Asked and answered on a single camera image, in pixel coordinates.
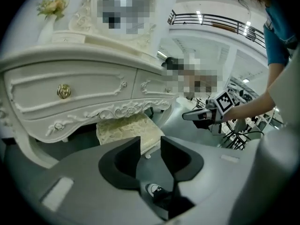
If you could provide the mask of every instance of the gold drawer knob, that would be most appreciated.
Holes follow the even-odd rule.
[[[57,88],[57,95],[61,99],[66,99],[71,95],[70,86],[67,84],[60,84]]]

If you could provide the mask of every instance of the blue shirt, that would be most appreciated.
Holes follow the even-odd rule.
[[[289,56],[298,44],[296,34],[275,1],[272,1],[271,6],[266,8],[266,12],[268,20],[263,26],[263,32],[268,65],[271,63],[282,63],[286,66]]]

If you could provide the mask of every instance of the upholstered stool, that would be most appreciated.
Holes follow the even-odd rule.
[[[141,154],[150,158],[150,154],[160,148],[160,137],[164,136],[164,133],[144,113],[97,123],[100,145],[136,136],[141,137]]]

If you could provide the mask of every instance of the person's arm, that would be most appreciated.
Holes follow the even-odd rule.
[[[270,64],[266,91],[257,99],[230,109],[229,112],[225,114],[223,121],[225,122],[232,119],[252,118],[272,110],[273,107],[275,107],[275,103],[268,93],[268,87],[276,80],[283,69],[284,64]]]
[[[269,77],[266,91],[255,100],[233,107],[223,118],[223,121],[244,119],[267,113],[275,107],[268,93],[268,87],[276,80],[288,62],[288,52],[279,38],[264,26],[265,44],[268,55]]]

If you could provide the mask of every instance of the balcony railing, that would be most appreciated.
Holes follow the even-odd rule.
[[[232,18],[212,15],[201,14],[201,18],[197,13],[176,14],[173,10],[169,16],[168,23],[173,24],[196,24],[201,26],[211,26],[219,29],[224,29],[242,35],[258,45],[265,47],[263,32],[258,29],[247,26],[245,23],[234,20]]]

